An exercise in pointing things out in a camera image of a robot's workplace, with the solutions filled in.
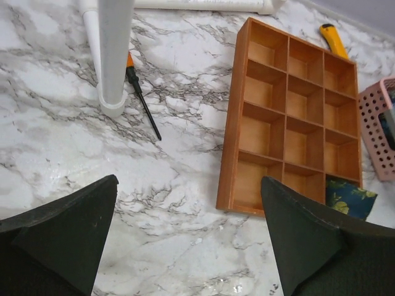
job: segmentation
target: gray marble veining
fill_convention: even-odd
[[[163,136],[125,84],[125,113],[100,113],[75,1],[0,3],[0,218],[109,174],[120,181],[93,295],[282,295],[265,220],[215,209],[228,92],[241,25],[253,16],[325,47],[334,23],[359,89],[394,73],[394,44],[289,0],[276,16],[136,11],[130,49]],[[363,152],[369,220],[395,227],[394,183]]]

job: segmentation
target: plastic basket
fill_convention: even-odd
[[[395,180],[395,150],[390,148],[379,115],[393,109],[389,92],[395,91],[395,76],[386,77],[359,94],[362,139],[381,181]]]

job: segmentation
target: yellow utility knife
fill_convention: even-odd
[[[348,60],[347,51],[344,48],[343,43],[341,42],[340,36],[338,34],[338,31],[336,30],[336,27],[334,25],[330,23],[324,23],[320,27],[320,33],[325,38],[325,40],[329,44],[331,51],[334,54],[337,54],[338,56],[344,57],[345,59]]]

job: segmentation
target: white pipe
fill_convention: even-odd
[[[99,15],[96,10],[89,10],[83,14],[86,34],[88,35],[89,47],[93,58],[94,70],[98,82],[101,82],[101,61],[100,61],[100,35],[99,35]]]
[[[135,8],[257,12],[274,14],[286,0],[136,0]]]
[[[104,114],[117,117],[125,108],[123,91],[134,0],[98,0],[101,83],[99,101]]]
[[[100,35],[99,35],[99,15],[97,0],[80,0],[80,13],[84,20],[86,35],[88,36],[89,48],[93,58],[94,70],[101,82],[101,61],[100,61]]]

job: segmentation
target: wooden organizer tray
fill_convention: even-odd
[[[361,185],[356,65],[249,18],[231,81],[217,209],[264,216],[271,176],[325,203],[325,180]]]

